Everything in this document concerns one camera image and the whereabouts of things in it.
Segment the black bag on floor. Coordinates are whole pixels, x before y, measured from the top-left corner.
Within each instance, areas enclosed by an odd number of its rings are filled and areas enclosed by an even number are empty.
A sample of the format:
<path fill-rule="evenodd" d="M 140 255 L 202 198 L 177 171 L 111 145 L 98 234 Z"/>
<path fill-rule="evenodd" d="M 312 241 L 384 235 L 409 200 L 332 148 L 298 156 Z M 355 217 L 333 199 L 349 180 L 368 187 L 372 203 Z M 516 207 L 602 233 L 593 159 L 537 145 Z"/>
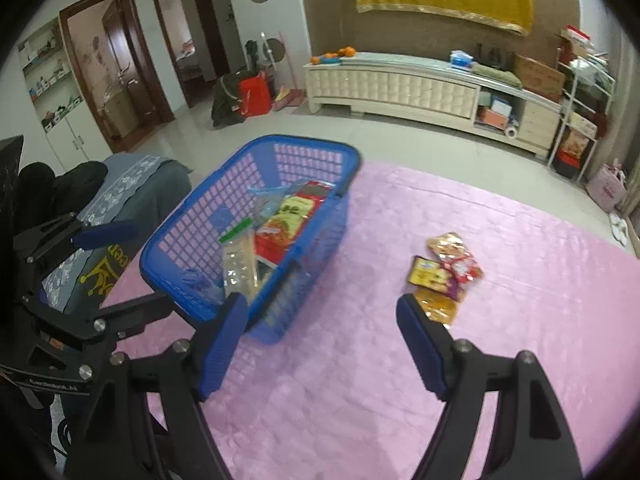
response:
<path fill-rule="evenodd" d="M 210 118 L 215 129 L 242 124 L 242 96 L 240 82 L 252 76 L 249 70 L 239 70 L 233 74 L 221 76 L 215 84 L 214 102 Z"/>

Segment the cardboard box on cabinet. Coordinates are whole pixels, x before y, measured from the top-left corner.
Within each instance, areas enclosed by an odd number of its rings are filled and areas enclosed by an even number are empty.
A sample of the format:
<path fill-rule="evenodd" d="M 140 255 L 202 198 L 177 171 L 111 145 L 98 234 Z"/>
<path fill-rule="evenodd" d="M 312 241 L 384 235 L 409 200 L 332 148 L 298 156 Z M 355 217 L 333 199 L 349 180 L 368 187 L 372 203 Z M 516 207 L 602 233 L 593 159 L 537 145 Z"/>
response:
<path fill-rule="evenodd" d="M 516 54 L 513 60 L 513 71 L 525 90 L 553 102 L 559 102 L 562 99 L 566 76 L 558 70 L 533 58 Z"/>

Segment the purple yellow chips bag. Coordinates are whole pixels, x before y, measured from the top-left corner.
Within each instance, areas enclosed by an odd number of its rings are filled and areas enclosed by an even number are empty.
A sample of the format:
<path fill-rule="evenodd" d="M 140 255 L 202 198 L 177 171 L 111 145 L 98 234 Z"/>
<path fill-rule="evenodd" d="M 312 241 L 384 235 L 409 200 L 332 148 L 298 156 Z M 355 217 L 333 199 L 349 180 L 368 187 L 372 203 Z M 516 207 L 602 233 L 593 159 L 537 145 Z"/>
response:
<path fill-rule="evenodd" d="M 414 256 L 407 281 L 411 285 L 437 292 L 457 302 L 465 298 L 465 290 L 454 274 L 435 260 Z"/>

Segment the blue plastic basket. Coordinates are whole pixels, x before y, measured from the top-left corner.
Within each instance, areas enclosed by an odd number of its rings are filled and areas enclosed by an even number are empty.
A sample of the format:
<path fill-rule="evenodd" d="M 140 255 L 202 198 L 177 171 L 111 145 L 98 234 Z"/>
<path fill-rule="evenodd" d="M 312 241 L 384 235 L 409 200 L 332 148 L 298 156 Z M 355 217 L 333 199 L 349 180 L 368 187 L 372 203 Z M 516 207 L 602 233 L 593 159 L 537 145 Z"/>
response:
<path fill-rule="evenodd" d="M 276 344 L 346 231 L 356 148 L 270 134 L 245 144 L 188 195 L 146 242 L 140 274 L 180 315 L 208 321 L 224 294 L 256 289 L 247 333 Z"/>

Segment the green edged cracker pack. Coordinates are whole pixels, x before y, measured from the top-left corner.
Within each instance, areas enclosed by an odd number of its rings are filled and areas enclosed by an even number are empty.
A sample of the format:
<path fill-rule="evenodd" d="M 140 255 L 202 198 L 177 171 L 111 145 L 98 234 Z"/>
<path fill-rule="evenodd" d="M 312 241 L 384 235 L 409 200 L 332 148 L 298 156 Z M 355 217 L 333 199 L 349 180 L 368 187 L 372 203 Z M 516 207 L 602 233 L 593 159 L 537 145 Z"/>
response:
<path fill-rule="evenodd" d="M 260 289 L 253 219 L 244 218 L 219 240 L 222 251 L 224 293 L 234 292 L 250 304 Z"/>

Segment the red white snack bag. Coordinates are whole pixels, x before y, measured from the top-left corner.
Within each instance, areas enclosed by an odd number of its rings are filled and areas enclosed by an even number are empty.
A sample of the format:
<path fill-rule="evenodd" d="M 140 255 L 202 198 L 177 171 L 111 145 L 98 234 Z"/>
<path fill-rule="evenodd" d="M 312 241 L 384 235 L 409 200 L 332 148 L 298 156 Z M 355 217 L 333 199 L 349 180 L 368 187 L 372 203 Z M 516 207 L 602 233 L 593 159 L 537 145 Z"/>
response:
<path fill-rule="evenodd" d="M 257 260 L 270 268 L 281 263 L 304 226 L 334 189 L 332 183 L 314 180 L 298 180 L 291 185 L 292 194 L 282 202 L 278 212 L 255 228 Z"/>

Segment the cream TV cabinet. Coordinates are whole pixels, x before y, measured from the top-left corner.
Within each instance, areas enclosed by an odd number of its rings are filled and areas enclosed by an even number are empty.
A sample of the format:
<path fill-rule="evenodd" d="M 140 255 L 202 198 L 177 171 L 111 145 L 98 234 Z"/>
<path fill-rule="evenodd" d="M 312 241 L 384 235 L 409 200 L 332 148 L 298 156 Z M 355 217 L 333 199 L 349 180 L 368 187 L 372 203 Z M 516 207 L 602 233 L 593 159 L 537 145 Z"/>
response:
<path fill-rule="evenodd" d="M 401 54 L 359 52 L 304 67 L 309 109 L 409 119 L 495 140 L 546 159 L 561 107 L 477 70 Z"/>

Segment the white metal shelf rack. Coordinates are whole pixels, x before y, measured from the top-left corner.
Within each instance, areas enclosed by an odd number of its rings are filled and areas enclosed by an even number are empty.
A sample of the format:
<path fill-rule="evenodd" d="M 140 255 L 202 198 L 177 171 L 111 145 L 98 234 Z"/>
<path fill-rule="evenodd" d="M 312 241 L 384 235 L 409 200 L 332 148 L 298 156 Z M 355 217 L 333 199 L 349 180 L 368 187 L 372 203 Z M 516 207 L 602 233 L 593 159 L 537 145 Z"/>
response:
<path fill-rule="evenodd" d="M 548 166 L 560 176 L 580 182 L 608 128 L 616 80 L 608 55 L 598 53 L 590 36 L 567 25 L 559 33 L 555 68 L 565 76 L 560 122 Z"/>

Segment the broom with pink dustpan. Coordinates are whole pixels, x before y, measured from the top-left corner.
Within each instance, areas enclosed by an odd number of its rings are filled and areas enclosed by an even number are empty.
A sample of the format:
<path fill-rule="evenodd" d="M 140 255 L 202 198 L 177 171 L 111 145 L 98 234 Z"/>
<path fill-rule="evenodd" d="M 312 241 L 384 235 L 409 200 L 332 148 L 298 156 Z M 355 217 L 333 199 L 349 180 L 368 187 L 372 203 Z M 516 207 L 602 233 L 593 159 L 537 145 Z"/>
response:
<path fill-rule="evenodd" d="M 282 34 L 268 38 L 262 32 L 262 53 L 265 55 L 272 76 L 274 98 L 272 110 L 280 112 L 287 107 L 298 107 L 304 102 L 305 92 L 299 88 L 293 64 L 288 59 L 288 50 Z"/>

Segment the red orange snack pouch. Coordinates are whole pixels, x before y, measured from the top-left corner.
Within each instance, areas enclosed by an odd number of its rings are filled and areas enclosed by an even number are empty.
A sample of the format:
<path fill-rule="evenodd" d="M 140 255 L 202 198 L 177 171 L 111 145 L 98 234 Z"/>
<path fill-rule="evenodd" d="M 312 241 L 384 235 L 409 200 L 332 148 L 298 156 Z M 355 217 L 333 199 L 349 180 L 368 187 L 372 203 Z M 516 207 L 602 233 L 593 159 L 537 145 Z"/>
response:
<path fill-rule="evenodd" d="M 483 269 L 458 233 L 431 237 L 426 241 L 426 247 L 454 274 L 460 285 L 466 286 L 484 278 Z"/>

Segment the green folded cloth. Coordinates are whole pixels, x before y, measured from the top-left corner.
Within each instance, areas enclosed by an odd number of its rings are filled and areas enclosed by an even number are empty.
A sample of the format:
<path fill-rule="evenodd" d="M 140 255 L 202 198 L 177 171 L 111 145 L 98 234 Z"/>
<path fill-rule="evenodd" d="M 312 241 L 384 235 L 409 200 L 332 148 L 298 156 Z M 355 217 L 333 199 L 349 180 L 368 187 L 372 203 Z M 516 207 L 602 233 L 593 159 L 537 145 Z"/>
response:
<path fill-rule="evenodd" d="M 507 84 L 511 87 L 519 89 L 523 88 L 523 84 L 518 79 L 518 77 L 508 70 L 498 70 L 498 68 L 493 68 L 491 66 L 474 62 L 471 67 L 471 72 L 474 75 L 485 77 L 494 81 L 499 81 L 502 84 Z"/>

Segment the blue striped cracker pack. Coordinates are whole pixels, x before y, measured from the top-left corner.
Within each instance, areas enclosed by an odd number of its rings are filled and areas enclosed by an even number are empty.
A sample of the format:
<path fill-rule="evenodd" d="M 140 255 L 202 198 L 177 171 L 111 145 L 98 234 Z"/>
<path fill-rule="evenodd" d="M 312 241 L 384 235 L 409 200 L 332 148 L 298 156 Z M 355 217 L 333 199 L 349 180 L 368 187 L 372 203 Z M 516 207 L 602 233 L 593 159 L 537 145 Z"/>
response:
<path fill-rule="evenodd" d="M 252 200 L 252 220 L 254 226 L 262 226 L 274 216 L 282 202 L 292 194 L 292 185 L 280 185 L 274 188 L 248 188 Z"/>
<path fill-rule="evenodd" d="M 189 268 L 183 271 L 182 281 L 194 294 L 208 304 L 220 306 L 224 302 L 224 290 L 212 282 L 200 270 Z"/>

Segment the red shopping bag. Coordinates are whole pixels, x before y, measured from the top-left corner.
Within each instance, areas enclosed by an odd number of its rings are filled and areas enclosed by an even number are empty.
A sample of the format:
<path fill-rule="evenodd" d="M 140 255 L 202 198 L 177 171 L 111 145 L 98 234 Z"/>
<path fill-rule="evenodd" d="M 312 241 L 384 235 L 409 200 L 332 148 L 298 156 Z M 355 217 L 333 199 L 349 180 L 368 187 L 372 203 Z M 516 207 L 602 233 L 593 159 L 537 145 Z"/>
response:
<path fill-rule="evenodd" d="M 240 114 L 243 117 L 267 115 L 271 110 L 271 96 L 265 72 L 243 79 L 239 84 Z"/>

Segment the oranges on blue plate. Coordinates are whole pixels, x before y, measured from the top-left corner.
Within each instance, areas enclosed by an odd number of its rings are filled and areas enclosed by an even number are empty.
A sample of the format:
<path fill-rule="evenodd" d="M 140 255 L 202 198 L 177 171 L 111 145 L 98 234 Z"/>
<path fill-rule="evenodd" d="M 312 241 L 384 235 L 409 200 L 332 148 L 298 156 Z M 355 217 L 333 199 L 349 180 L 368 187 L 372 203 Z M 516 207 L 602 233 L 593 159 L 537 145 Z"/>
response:
<path fill-rule="evenodd" d="M 357 54 L 357 50 L 353 47 L 344 47 L 335 52 L 326 52 L 325 54 L 312 56 L 310 62 L 312 65 L 321 64 L 341 64 L 344 58 L 353 58 Z"/>

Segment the white slippers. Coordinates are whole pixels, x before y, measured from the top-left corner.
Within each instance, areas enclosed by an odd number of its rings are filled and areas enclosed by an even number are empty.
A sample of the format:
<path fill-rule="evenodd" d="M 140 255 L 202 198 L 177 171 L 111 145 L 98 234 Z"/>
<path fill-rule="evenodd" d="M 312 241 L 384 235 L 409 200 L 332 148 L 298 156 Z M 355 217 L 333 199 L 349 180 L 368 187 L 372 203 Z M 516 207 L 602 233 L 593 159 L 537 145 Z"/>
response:
<path fill-rule="evenodd" d="M 611 232 L 617 243 L 620 243 L 623 247 L 628 243 L 628 229 L 626 221 L 616 212 L 611 211 L 608 214 L 610 219 Z"/>

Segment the pink tote bag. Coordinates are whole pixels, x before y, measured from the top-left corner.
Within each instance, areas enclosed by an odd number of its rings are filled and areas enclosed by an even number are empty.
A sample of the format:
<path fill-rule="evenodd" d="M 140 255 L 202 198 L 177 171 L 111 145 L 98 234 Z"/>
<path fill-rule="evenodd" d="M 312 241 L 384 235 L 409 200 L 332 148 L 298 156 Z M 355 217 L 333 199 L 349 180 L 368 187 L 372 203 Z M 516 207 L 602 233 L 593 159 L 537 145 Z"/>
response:
<path fill-rule="evenodd" d="M 604 164 L 586 186 L 587 194 L 605 212 L 611 212 L 625 197 L 626 176 L 620 161 Z"/>

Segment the pink quilted table mat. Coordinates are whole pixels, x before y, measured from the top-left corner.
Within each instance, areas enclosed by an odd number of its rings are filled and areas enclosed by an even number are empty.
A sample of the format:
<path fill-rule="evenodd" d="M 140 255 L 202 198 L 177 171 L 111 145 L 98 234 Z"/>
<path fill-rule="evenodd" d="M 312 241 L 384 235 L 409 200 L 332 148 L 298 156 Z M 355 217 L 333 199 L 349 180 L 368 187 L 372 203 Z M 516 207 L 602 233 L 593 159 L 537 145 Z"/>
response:
<path fill-rule="evenodd" d="M 276 344 L 244 338 L 204 404 L 237 479 L 408 479 L 442 404 L 396 321 L 541 362 L 591 469 L 639 404 L 639 263 L 608 240 L 480 188 L 369 162 L 345 236 Z"/>

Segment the blue tissue pack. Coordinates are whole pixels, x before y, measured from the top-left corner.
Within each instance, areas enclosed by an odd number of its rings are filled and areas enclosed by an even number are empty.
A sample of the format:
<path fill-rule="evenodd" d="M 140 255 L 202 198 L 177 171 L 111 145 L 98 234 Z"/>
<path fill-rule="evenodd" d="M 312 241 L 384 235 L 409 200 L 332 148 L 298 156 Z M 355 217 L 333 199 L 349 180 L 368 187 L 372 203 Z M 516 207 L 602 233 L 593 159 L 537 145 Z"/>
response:
<path fill-rule="evenodd" d="M 474 58 L 462 50 L 452 50 L 449 57 L 450 65 L 458 70 L 472 70 Z"/>

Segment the golden yellow snack pouch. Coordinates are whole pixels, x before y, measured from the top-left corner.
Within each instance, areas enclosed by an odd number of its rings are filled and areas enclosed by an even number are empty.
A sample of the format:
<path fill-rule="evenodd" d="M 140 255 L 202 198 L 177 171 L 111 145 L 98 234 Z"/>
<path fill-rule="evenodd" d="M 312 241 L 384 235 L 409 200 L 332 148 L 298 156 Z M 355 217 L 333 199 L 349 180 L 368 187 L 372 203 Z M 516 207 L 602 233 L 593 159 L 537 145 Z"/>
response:
<path fill-rule="evenodd" d="M 413 297 L 429 320 L 446 327 L 454 322 L 458 304 L 453 299 L 427 288 L 417 288 Z"/>

